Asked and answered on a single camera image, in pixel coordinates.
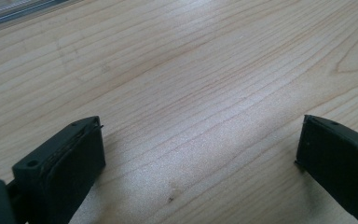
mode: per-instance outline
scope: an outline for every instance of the light wooden surface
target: light wooden surface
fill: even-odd
[[[357,223],[293,164],[304,114],[358,131],[358,1],[85,0],[0,31],[0,178],[104,124],[72,223]]]

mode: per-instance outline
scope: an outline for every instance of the wooden table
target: wooden table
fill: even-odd
[[[0,178],[104,124],[71,223],[357,223],[293,164],[304,114],[358,132],[358,1],[85,0],[0,31]]]

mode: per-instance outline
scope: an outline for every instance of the black plastic object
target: black plastic object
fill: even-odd
[[[105,166],[101,128],[78,120],[16,163],[0,181],[0,223],[68,223]]]
[[[307,115],[296,163],[358,219],[358,133],[328,119]]]

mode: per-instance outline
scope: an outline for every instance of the metal part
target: metal part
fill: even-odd
[[[105,166],[101,128],[78,120],[17,162],[0,180],[0,223],[68,223]]]
[[[307,115],[296,163],[358,219],[358,133],[329,119]]]
[[[36,15],[74,3],[77,0],[22,0],[8,1],[0,7],[0,25],[29,15]]]

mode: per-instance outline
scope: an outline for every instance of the screw hole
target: screw hole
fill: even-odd
[[[38,161],[28,161],[27,166],[28,167],[35,167],[39,162]]]

